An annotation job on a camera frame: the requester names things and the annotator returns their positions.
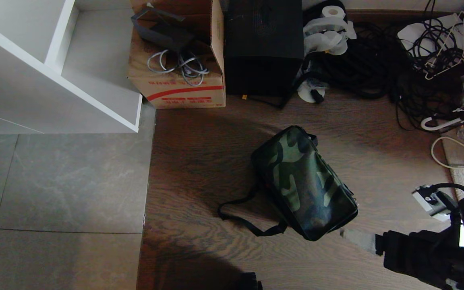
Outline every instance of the wooden floor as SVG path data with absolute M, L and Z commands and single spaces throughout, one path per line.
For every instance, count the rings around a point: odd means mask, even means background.
M 447 182 L 429 156 L 436 136 L 398 128 L 387 99 L 328 92 L 320 105 L 298 97 L 284 110 L 229 96 L 211 110 L 158 110 L 147 194 L 138 289 L 227 289 L 239 272 L 256 272 L 266 290 L 427 290 L 383 268 L 383 258 L 342 240 L 339 231 L 308 242 L 293 229 L 254 237 L 217 217 L 219 203 L 254 183 L 250 154 L 271 136 L 300 125 L 355 193 L 359 215 L 346 228 L 442 230 L 411 196 L 418 185 Z M 443 156 L 441 146 L 438 154 Z M 226 209 L 263 229 L 276 217 L 263 199 Z

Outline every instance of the gray tile floor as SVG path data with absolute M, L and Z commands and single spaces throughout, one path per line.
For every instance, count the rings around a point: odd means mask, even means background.
M 135 289 L 154 128 L 0 135 L 0 290 Z

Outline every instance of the gray cable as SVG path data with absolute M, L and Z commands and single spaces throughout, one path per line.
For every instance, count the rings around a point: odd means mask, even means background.
M 192 87 L 197 87 L 199 85 L 201 85 L 201 83 L 203 82 L 203 78 L 204 78 L 204 75 L 208 74 L 210 71 L 208 68 L 206 68 L 202 63 L 201 61 L 198 59 L 198 57 L 195 56 L 194 53 L 188 51 L 187 54 L 189 56 L 191 56 L 189 59 L 184 59 L 183 55 L 182 54 L 179 54 L 178 55 L 178 64 L 176 66 L 174 66 L 173 68 L 170 68 L 170 69 L 167 69 L 164 64 L 162 64 L 162 57 L 167 53 L 169 52 L 169 50 L 163 50 L 161 52 L 158 52 L 158 53 L 154 53 L 153 55 L 151 55 L 148 60 L 147 60 L 147 66 L 148 66 L 148 69 L 151 71 L 151 72 L 154 72 L 154 73 L 158 73 L 158 74 L 166 74 L 166 73 L 170 73 L 170 72 L 173 72 L 175 71 L 177 68 L 180 68 L 180 71 L 182 73 L 182 77 L 184 78 L 184 80 L 186 81 L 186 83 Z M 155 57 L 159 57 L 159 64 L 160 64 L 160 67 L 162 68 L 162 70 L 154 70 L 153 68 L 151 68 L 150 66 L 150 62 L 153 58 Z M 197 66 L 199 67 L 199 69 L 196 69 L 196 68 L 192 68 L 191 66 L 189 66 L 189 64 L 191 62 L 195 62 L 197 64 Z M 197 77 L 200 77 L 200 81 L 198 82 L 198 84 L 192 84 L 189 80 L 189 79 L 195 79 Z

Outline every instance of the black equipment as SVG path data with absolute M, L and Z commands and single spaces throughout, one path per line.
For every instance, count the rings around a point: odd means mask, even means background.
M 156 13 L 163 22 L 159 22 L 151 28 L 142 26 L 139 23 L 139 19 L 149 11 Z M 195 35 L 189 33 L 185 28 L 169 25 L 164 18 L 162 18 L 162 15 L 173 18 L 179 22 L 185 19 L 183 16 L 175 15 L 160 9 L 146 7 L 132 16 L 131 20 L 142 39 L 151 41 L 162 48 L 167 48 L 179 54 L 195 38 Z
M 384 254 L 384 267 L 393 272 L 416 277 L 442 290 L 464 290 L 464 248 L 459 246 L 464 199 L 459 205 L 452 203 L 445 193 L 438 191 L 443 187 L 464 191 L 464 186 L 458 184 L 437 184 L 419 190 L 429 191 L 429 195 L 425 192 L 427 202 L 442 203 L 450 211 L 449 228 L 440 233 L 420 231 L 404 235 L 388 231 L 382 236 L 375 235 L 376 253 Z
M 227 94 L 285 97 L 304 59 L 301 0 L 231 0 L 225 18 Z
M 257 280 L 254 272 L 241 273 L 234 290 L 263 290 L 263 283 Z

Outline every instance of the red stripe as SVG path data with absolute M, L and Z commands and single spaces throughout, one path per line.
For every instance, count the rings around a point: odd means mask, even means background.
M 164 97 L 165 95 L 169 94 L 176 94 L 176 93 L 185 93 L 185 92 L 196 92 L 196 91 L 211 91 L 211 90 L 223 90 L 223 86 L 212 86 L 212 87 L 191 87 L 191 88 L 183 88 L 183 89 L 175 89 L 175 90 L 167 90 L 160 93 L 155 93 L 147 97 L 148 101 L 153 101 L 154 99 L 158 99 L 159 97 Z
M 184 101 L 185 97 L 163 97 L 162 99 L 166 99 L 169 101 Z

